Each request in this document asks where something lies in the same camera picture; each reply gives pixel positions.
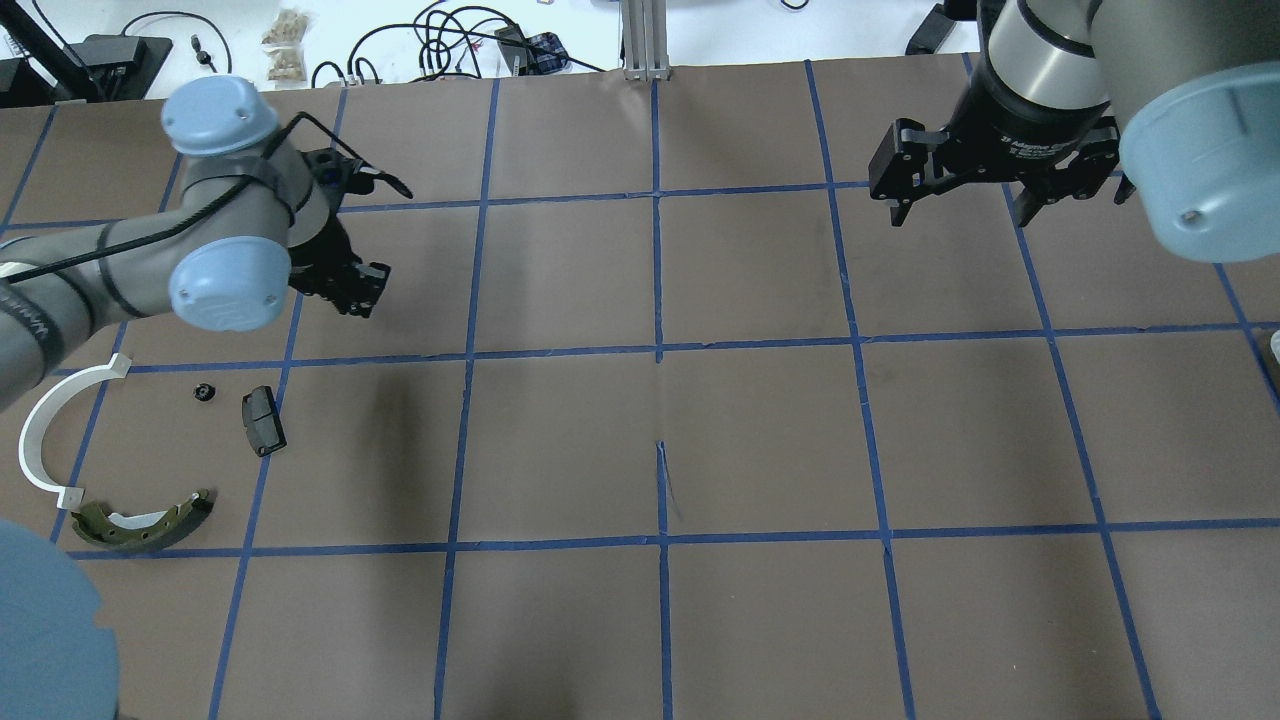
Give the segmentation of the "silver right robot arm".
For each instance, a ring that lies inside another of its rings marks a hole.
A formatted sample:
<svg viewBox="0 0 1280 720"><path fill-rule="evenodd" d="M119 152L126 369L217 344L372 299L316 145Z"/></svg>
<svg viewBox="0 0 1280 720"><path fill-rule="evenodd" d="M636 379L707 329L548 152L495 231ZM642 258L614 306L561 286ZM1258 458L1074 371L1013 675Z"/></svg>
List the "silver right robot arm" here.
<svg viewBox="0 0 1280 720"><path fill-rule="evenodd" d="M920 200L1019 183L1024 227L1123 172L1155 238L1198 263L1277 254L1275 1L946 1L980 55L948 123L899 118L868 169L901 225Z"/></svg>

